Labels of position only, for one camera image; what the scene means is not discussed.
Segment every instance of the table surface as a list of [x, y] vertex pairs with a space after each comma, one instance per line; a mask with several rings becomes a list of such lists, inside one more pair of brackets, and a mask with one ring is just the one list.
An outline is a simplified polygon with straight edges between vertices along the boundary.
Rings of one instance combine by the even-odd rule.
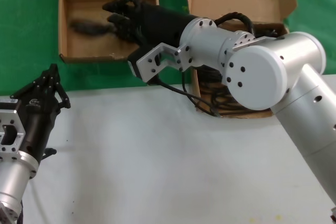
[[331, 223], [333, 203], [274, 116], [212, 118], [161, 87], [69, 97], [24, 224]]

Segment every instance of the green backdrop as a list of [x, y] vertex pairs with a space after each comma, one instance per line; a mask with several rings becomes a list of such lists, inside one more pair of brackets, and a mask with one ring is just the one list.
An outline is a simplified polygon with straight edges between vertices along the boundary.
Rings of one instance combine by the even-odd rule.
[[[315, 35], [328, 55], [326, 73], [336, 73], [336, 0], [298, 0], [285, 20], [289, 29]], [[187, 12], [187, 0], [160, 0], [168, 8]], [[35, 79], [55, 62], [66, 90], [144, 86], [126, 62], [65, 64], [58, 57], [58, 0], [0, 0], [0, 94], [10, 94]], [[180, 83], [181, 74], [167, 70], [162, 79]]]

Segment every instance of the metal bracket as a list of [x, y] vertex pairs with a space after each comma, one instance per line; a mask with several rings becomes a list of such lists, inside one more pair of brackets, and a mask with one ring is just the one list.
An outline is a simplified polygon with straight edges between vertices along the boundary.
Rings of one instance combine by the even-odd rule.
[[[171, 56], [171, 59], [161, 60], [161, 54], [168, 54]], [[139, 69], [141, 79], [144, 82], [148, 82], [168, 66], [183, 72], [192, 66], [192, 62], [193, 59], [189, 54], [189, 46], [186, 44], [175, 48], [165, 43], [160, 43], [139, 59], [136, 65]]]
[[[17, 136], [12, 145], [1, 144], [5, 136], [4, 125], [13, 125], [17, 131]], [[17, 154], [25, 134], [25, 129], [16, 110], [0, 110], [0, 154]]]

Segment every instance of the cylindrical joint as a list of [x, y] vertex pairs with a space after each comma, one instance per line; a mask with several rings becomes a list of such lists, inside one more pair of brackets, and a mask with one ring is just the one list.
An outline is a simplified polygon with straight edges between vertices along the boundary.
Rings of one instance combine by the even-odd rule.
[[336, 204], [336, 95], [309, 65], [301, 75], [288, 93], [297, 99], [272, 110]]
[[289, 33], [263, 44], [263, 47], [270, 49], [281, 59], [288, 77], [288, 88], [297, 81], [303, 65], [310, 64], [320, 74], [326, 68], [324, 48], [310, 34]]
[[264, 110], [279, 103], [293, 88], [304, 65], [323, 72], [325, 56], [321, 44], [305, 33], [262, 41], [231, 56], [231, 67], [225, 73], [231, 80], [227, 85], [241, 105]]
[[0, 162], [0, 201], [14, 220], [21, 213], [21, 200], [30, 177], [30, 169], [18, 161]]
[[228, 31], [218, 28], [210, 19], [196, 18], [184, 29], [180, 45], [190, 47], [194, 66], [206, 65], [222, 73], [227, 51], [251, 39], [254, 36], [248, 32]]
[[21, 200], [30, 178], [35, 177], [38, 162], [27, 153], [2, 154], [0, 159], [0, 202], [13, 221], [21, 212]]

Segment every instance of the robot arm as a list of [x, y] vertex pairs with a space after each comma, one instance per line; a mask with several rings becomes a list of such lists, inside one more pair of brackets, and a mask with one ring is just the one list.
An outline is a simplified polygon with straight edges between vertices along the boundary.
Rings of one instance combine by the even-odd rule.
[[[131, 7], [127, 1], [137, 3]], [[144, 82], [166, 67], [185, 71], [206, 65], [222, 74], [222, 83], [241, 105], [271, 108], [336, 204], [336, 96], [321, 78], [326, 54], [316, 38], [289, 33], [256, 39], [139, 0], [114, 1], [103, 8], [114, 13], [109, 21], [124, 18], [136, 27], [131, 32], [138, 41], [146, 41], [128, 59], [133, 74]]]
[[36, 176], [41, 160], [55, 154], [46, 145], [62, 108], [70, 108], [70, 101], [56, 64], [10, 99], [0, 99], [0, 223], [19, 223], [28, 181]]

